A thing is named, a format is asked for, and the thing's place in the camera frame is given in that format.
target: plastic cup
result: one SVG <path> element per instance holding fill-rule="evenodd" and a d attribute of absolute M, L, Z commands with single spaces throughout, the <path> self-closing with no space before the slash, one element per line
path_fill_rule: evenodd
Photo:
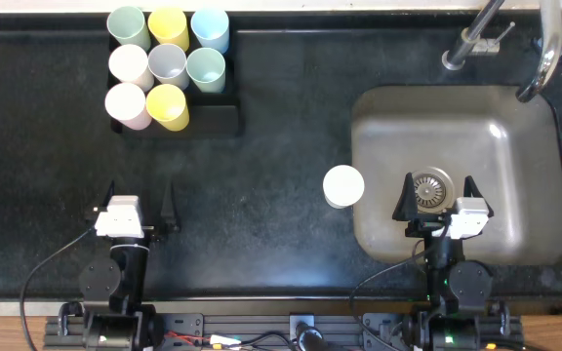
<path fill-rule="evenodd" d="M 160 44 L 175 44 L 187 51 L 190 39 L 187 34 L 187 20 L 180 8 L 160 8 L 148 17 L 148 27 Z"/>
<path fill-rule="evenodd" d="M 203 93 L 220 93 L 224 89 L 224 57 L 211 48 L 196 49 L 187 58 L 187 75 Z"/>
<path fill-rule="evenodd" d="M 335 209 L 354 205 L 365 187 L 363 176 L 356 169 L 341 165 L 331 168 L 322 181 L 324 197 Z"/>
<path fill-rule="evenodd" d="M 123 83 L 134 83 L 144 92 L 153 87 L 153 75 L 148 69 L 148 57 L 143 48 L 127 44 L 109 56 L 109 71 Z"/>
<path fill-rule="evenodd" d="M 216 49 L 221 54 L 229 49 L 229 16 L 225 11 L 199 10 L 192 16 L 190 25 L 202 47 Z"/>
<path fill-rule="evenodd" d="M 144 92 L 133 83 L 117 84 L 105 96 L 107 113 L 135 131 L 143 130 L 151 123 L 144 105 Z"/>
<path fill-rule="evenodd" d="M 114 10 L 107 17 L 107 30 L 121 45 L 134 44 L 148 51 L 151 38 L 139 8 L 124 6 Z"/>
<path fill-rule="evenodd" d="M 175 44 L 158 45 L 148 54 L 148 68 L 157 80 L 182 90 L 190 84 L 185 71 L 186 62 L 185 53 Z"/>
<path fill-rule="evenodd" d="M 190 121 L 185 96 L 174 85 L 162 84 L 153 88 L 146 97 L 146 110 L 169 131 L 180 131 Z"/>

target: stainless steel sink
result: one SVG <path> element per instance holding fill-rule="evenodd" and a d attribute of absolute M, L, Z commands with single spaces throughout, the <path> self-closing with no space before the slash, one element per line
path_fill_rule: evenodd
<path fill-rule="evenodd" d="M 382 87 L 352 111 L 352 164 L 366 190 L 354 230 L 373 258 L 411 255 L 416 240 L 391 219 L 404 176 L 414 173 L 421 209 L 438 212 L 473 176 L 495 211 L 483 235 L 464 242 L 468 259 L 551 264 L 562 256 L 562 165 L 554 114 L 542 97 L 514 87 Z"/>

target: black rack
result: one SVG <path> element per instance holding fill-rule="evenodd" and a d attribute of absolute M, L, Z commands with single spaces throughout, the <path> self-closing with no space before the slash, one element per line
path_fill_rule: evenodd
<path fill-rule="evenodd" d="M 188 27 L 190 47 L 185 52 L 187 56 L 194 50 L 201 48 L 196 36 Z M 151 37 L 151 51 L 159 45 L 157 40 L 149 32 Z M 224 138 L 239 137 L 244 131 L 244 120 L 240 117 L 240 98 L 236 82 L 235 65 L 233 56 L 235 45 L 233 32 L 229 33 L 229 50 L 223 54 L 225 61 L 225 85 L 222 93 L 201 93 L 194 82 L 190 81 L 188 87 L 183 90 L 187 103 L 190 121 L 181 131 L 171 132 L 157 121 L 141 131 L 134 131 L 125 127 L 122 123 L 111 118 L 109 115 L 110 129 L 123 137 L 132 138 L 164 138 L 164 139 L 194 139 L 194 138 Z M 109 37 L 109 51 L 113 52 L 120 44 L 112 36 Z M 110 90 L 120 81 L 108 70 L 107 89 Z M 161 83 L 155 79 L 153 87 Z"/>

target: metal faucet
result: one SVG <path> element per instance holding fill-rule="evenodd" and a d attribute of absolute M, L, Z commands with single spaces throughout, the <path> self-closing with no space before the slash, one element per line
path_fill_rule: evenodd
<path fill-rule="evenodd" d="M 461 32 L 453 50 L 445 52 L 442 56 L 442 63 L 446 68 L 451 70 L 463 68 L 465 58 L 479 43 L 481 32 L 485 30 L 503 2 L 504 0 L 490 0 L 472 25 Z M 545 87 L 561 56 L 562 20 L 560 1 L 540 0 L 539 3 L 543 31 L 542 57 L 531 82 L 526 86 L 521 86 L 516 93 L 517 99 L 521 102 L 530 101 Z"/>

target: sink drain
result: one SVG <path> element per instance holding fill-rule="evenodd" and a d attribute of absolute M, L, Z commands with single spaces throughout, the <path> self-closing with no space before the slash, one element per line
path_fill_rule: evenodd
<path fill-rule="evenodd" d="M 414 172 L 413 178 L 418 210 L 440 213 L 445 208 L 452 206 L 455 185 L 444 171 L 435 167 L 427 167 Z"/>

